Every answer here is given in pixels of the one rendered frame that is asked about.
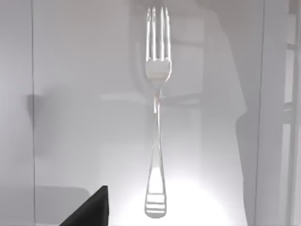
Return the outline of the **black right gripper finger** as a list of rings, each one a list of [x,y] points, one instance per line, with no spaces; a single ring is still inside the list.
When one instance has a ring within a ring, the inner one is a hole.
[[[109,189],[100,187],[59,226],[108,226]]]

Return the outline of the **silver metal fork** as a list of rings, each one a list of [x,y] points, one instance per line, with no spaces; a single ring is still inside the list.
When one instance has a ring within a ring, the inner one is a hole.
[[[154,138],[147,181],[144,212],[151,219],[163,218],[167,213],[166,184],[163,167],[160,102],[162,89],[172,71],[170,16],[167,6],[147,10],[146,77],[154,89]]]

